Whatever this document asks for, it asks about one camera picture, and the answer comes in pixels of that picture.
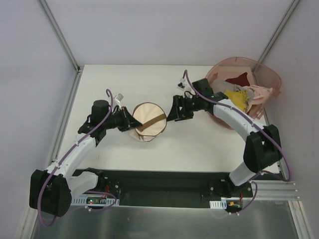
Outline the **beige round mesh laundry bag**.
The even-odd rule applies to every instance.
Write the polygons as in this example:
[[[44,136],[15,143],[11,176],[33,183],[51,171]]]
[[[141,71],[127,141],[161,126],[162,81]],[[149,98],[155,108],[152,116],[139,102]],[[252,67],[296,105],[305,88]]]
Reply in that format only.
[[[139,121],[139,126],[130,131],[130,136],[139,142],[150,142],[164,132],[167,117],[164,110],[157,104],[145,102],[137,105],[133,117]]]

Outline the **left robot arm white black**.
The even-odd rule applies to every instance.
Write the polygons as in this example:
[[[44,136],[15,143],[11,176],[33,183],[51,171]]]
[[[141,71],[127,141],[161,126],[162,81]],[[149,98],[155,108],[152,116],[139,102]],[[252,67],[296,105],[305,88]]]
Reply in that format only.
[[[62,217],[72,200],[81,194],[89,190],[95,194],[107,193],[102,170],[87,168],[76,177],[73,173],[106,136],[107,130],[116,128],[120,132],[126,132],[142,126],[126,107],[118,107],[116,111],[112,107],[106,100],[96,100],[65,155],[45,170],[33,172],[29,193],[31,208]]]

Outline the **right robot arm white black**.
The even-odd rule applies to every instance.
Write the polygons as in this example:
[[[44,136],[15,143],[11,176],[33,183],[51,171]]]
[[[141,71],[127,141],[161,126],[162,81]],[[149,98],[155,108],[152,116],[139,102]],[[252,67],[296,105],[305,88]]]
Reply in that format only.
[[[238,109],[222,92],[215,93],[206,78],[191,84],[195,93],[189,97],[175,95],[167,121],[193,118],[204,110],[227,123],[245,141],[243,162],[225,177],[214,191],[221,197],[238,195],[242,187],[265,168],[283,157],[279,131],[274,125],[262,125]]]

